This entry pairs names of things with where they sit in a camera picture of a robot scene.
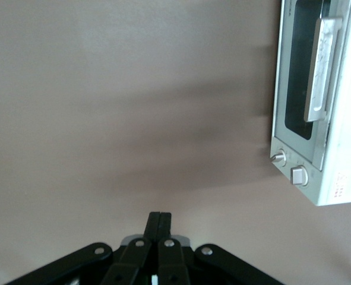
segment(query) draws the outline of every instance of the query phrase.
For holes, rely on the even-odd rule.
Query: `oven door handle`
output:
[[[337,32],[341,28],[341,23],[341,18],[329,17],[317,19],[306,94],[304,116],[306,122],[318,121],[325,118],[325,104],[332,58]]]

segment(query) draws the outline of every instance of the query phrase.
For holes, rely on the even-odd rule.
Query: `white knob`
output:
[[[273,163],[278,163],[279,162],[282,166],[285,166],[285,164],[286,164],[286,155],[283,152],[283,150],[279,150],[279,152],[276,153],[275,155],[273,155],[270,158],[270,160]]]
[[[308,183],[307,170],[302,166],[296,166],[290,170],[290,182],[293,185],[305,186]]]

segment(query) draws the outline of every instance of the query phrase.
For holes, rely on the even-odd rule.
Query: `white toaster oven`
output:
[[[316,205],[351,202],[351,0],[284,0],[271,159]]]

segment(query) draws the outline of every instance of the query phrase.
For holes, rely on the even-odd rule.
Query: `gray surface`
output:
[[[351,204],[269,162],[278,1],[0,1],[0,284],[150,211],[288,285],[351,284]]]

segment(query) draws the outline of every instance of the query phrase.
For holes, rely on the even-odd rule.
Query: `black metal linkage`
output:
[[[87,273],[112,262],[112,248],[105,243],[93,243],[61,259],[32,271],[7,285],[57,285],[73,278],[87,278]]]

